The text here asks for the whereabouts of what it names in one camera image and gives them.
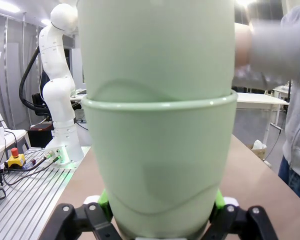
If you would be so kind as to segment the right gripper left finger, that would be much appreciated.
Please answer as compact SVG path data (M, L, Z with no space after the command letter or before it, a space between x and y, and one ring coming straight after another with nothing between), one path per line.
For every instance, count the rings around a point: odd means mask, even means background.
M97 240L120 240L122 237L111 223L112 210L105 194L96 202L75 208L60 203L52 212L40 240L77 240L82 233L91 232Z

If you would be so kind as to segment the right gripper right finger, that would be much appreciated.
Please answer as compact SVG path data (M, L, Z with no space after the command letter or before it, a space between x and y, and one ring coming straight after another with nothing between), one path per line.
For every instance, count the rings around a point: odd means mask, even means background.
M224 197L221 191L217 191L209 223L203 240L224 240L228 235L237 235L241 240L278 239L262 206L255 205L244 210L235 198Z

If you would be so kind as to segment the person's left hand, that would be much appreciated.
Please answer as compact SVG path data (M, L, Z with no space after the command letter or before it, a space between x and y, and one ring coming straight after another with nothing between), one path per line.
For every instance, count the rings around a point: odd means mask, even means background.
M248 65L252 48L253 27L240 23L234 24L235 68Z

